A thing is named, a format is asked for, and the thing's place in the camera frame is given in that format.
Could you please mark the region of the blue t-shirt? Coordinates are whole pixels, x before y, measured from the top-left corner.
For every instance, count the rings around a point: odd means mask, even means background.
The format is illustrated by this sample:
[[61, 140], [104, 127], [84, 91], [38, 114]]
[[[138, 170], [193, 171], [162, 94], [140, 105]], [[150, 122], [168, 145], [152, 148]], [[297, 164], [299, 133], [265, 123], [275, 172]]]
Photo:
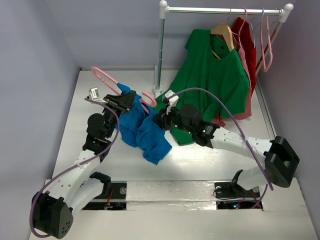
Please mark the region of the blue t-shirt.
[[165, 138], [165, 131], [153, 121], [157, 113], [150, 106], [147, 107], [147, 113], [139, 102], [141, 98], [136, 94], [129, 112], [120, 115], [119, 131], [126, 144], [140, 148], [143, 157], [157, 165], [170, 152], [172, 146]]

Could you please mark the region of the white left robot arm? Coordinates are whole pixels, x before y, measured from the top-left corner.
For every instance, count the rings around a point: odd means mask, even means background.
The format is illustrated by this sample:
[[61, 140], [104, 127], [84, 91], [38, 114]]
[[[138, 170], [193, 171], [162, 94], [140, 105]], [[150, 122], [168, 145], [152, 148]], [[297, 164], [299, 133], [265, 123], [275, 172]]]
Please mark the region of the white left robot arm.
[[120, 130], [119, 117], [129, 112], [136, 92], [108, 94], [104, 99], [91, 93], [86, 101], [102, 106], [87, 120], [86, 139], [73, 165], [48, 181], [33, 197], [29, 215], [32, 233], [39, 238], [62, 239], [69, 232], [74, 216], [96, 197], [113, 194], [111, 178], [97, 167], [108, 155]]

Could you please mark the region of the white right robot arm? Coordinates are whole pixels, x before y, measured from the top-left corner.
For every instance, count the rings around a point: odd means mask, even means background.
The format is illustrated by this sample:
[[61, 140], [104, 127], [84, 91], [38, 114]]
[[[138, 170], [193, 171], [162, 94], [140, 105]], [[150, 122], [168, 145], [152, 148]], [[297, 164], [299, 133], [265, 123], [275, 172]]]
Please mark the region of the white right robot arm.
[[188, 133], [202, 147], [226, 150], [255, 160], [256, 167], [240, 169], [233, 177], [230, 190], [235, 196], [269, 183], [288, 188], [300, 162], [286, 138], [259, 139], [229, 131], [203, 120], [201, 112], [192, 104], [161, 109], [152, 120], [165, 131], [177, 128]]

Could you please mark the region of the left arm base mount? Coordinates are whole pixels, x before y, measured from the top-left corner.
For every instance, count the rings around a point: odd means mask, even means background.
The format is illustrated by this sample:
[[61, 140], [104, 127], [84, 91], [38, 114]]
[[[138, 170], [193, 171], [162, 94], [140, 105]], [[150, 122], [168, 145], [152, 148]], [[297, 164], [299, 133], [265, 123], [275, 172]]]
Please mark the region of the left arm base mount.
[[126, 181], [112, 181], [110, 176], [100, 172], [94, 172], [90, 178], [103, 183], [103, 188], [101, 194], [92, 199], [82, 210], [122, 211], [127, 209]]

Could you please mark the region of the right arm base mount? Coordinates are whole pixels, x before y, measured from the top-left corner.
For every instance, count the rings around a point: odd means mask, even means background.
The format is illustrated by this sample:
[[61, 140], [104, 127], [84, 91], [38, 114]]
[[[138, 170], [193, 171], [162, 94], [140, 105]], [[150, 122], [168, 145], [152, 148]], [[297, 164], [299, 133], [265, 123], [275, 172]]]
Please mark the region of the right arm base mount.
[[238, 185], [238, 178], [243, 170], [236, 172], [231, 181], [217, 181], [214, 183], [212, 195], [216, 199], [218, 210], [263, 209], [260, 202], [260, 191], [245, 190]]

